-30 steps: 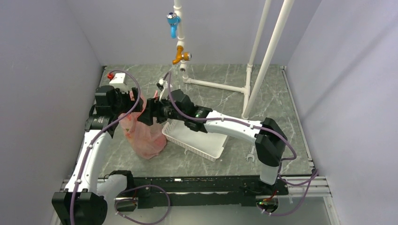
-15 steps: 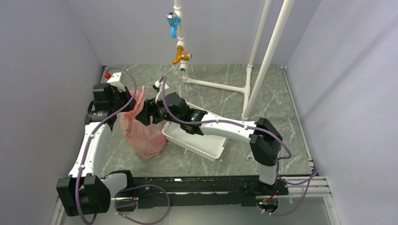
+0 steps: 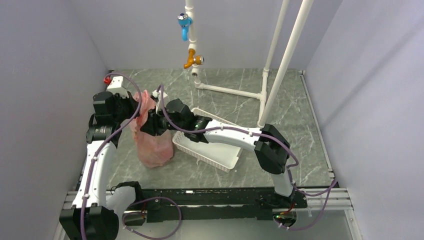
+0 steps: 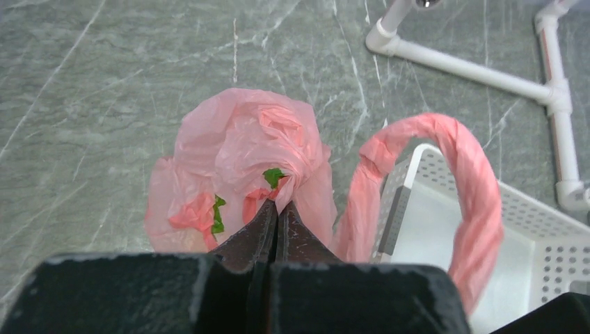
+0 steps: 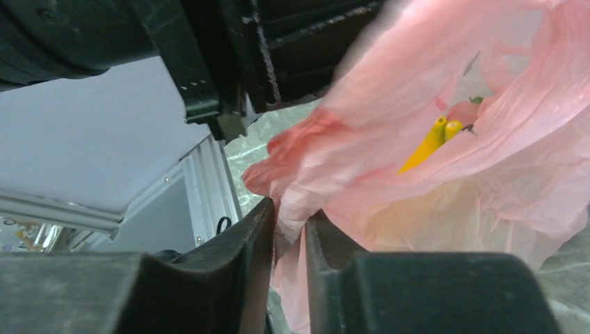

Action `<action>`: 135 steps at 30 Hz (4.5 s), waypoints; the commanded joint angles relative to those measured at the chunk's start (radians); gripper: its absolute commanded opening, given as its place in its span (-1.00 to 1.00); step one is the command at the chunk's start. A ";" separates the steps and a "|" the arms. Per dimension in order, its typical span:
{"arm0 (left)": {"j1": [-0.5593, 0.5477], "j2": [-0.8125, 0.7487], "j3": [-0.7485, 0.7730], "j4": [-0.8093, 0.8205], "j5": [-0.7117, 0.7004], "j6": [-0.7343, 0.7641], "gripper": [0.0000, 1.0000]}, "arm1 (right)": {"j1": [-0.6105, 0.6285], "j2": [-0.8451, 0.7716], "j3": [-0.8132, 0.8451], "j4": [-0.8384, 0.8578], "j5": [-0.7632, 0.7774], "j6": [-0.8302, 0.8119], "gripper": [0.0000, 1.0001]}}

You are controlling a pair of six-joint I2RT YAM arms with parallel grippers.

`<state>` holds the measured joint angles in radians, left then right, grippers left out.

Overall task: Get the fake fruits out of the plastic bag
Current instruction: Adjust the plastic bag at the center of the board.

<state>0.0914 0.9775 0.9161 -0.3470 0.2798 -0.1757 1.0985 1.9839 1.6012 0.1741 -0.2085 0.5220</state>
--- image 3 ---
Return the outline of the pink plastic bag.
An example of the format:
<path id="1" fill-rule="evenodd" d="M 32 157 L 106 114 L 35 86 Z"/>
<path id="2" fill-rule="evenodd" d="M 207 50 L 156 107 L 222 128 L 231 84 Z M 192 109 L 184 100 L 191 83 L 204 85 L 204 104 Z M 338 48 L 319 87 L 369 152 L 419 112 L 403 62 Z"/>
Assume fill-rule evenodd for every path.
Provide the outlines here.
<path id="1" fill-rule="evenodd" d="M 136 92 L 133 99 L 136 102 L 141 100 L 140 116 L 129 122 L 129 128 L 137 148 L 137 157 L 147 168 L 161 167 L 174 156 L 172 134 L 169 130 L 158 136 L 142 132 L 140 128 L 147 122 L 148 112 L 155 108 L 156 102 L 151 99 L 147 90 L 143 90 L 141 93 Z"/>

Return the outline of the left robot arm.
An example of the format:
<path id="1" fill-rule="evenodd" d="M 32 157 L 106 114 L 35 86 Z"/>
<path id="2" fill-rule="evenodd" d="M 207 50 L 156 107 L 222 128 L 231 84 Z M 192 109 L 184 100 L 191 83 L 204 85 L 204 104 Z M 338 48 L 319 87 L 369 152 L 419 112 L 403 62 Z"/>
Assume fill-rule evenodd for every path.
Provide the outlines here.
<path id="1" fill-rule="evenodd" d="M 144 203 L 141 187 L 135 182 L 118 184 L 107 197 L 107 180 L 126 120 L 137 116 L 139 103 L 130 92 L 103 91 L 93 96 L 94 113 L 86 132 L 86 160 L 82 178 L 69 209 L 60 212 L 59 222 L 71 240 L 114 240 L 123 227 L 127 207 L 139 209 Z"/>

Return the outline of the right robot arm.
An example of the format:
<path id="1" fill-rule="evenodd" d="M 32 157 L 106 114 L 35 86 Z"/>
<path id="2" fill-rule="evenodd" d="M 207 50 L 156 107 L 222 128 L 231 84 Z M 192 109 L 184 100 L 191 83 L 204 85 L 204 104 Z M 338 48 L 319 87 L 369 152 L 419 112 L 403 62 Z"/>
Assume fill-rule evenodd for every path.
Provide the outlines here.
<path id="1" fill-rule="evenodd" d="M 174 99 L 162 109 L 149 110 L 140 130 L 151 136 L 175 130 L 184 133 L 194 143 L 225 144 L 251 151 L 259 166 L 272 177 L 276 203 L 287 208 L 295 201 L 295 189 L 287 166 L 290 144 L 271 124 L 256 128 L 227 124 L 194 114 L 180 99 Z"/>

